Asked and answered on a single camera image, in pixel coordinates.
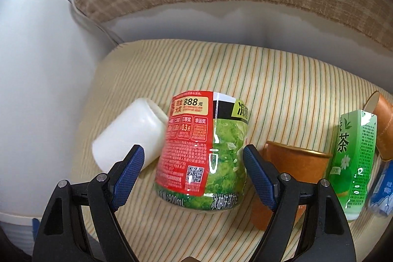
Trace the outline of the blue soda bottle cup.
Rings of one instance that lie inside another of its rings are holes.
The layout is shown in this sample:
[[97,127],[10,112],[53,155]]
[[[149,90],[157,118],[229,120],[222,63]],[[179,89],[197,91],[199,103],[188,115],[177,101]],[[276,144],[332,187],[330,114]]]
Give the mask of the blue soda bottle cup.
[[387,218],[392,214],[392,161],[385,162],[368,202],[375,215]]

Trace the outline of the orange paper cup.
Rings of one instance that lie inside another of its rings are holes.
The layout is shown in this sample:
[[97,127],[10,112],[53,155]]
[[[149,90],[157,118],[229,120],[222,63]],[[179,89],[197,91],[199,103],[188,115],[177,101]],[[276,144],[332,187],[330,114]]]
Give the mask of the orange paper cup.
[[393,113],[392,104],[375,91],[364,105],[364,111],[377,117],[376,147],[383,161],[393,158]]
[[[287,173],[297,181],[317,183],[325,175],[332,154],[278,142],[267,141],[260,155],[271,162],[279,173]],[[260,199],[254,199],[251,206],[251,222],[260,231],[265,231],[272,217],[272,211]]]

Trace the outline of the white plastic cup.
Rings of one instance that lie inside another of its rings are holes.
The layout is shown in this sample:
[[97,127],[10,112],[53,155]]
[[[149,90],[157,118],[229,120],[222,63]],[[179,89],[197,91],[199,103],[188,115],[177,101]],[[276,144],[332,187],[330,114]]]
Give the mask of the white plastic cup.
[[134,145],[140,145],[144,149],[143,167],[147,167],[161,155],[167,122],[167,115],[152,100],[136,99],[93,141],[96,164],[108,172]]

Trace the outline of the far orange paper cup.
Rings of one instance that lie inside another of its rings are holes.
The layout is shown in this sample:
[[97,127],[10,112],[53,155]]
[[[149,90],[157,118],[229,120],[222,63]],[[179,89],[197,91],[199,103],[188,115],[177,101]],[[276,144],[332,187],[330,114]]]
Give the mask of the far orange paper cup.
[[393,113],[392,104],[375,91],[364,105],[364,111],[377,117],[376,147],[383,161],[393,158]]

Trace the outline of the near orange paper cup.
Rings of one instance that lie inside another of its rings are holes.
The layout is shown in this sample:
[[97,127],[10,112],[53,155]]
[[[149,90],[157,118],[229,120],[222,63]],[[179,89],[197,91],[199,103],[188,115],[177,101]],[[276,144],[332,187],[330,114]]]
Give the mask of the near orange paper cup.
[[[297,181],[317,183],[325,175],[332,154],[278,142],[267,141],[260,155],[271,162],[279,173],[287,173]],[[251,206],[251,222],[260,231],[265,231],[272,217],[272,211],[260,199],[254,199]]]

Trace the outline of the cut green tea bottle cup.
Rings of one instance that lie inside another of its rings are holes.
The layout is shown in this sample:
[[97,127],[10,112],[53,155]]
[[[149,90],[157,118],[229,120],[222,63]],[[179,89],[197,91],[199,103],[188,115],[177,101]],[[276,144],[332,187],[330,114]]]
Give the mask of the cut green tea bottle cup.
[[206,90],[172,98],[156,194],[186,209],[224,211],[243,198],[249,109],[232,96]]

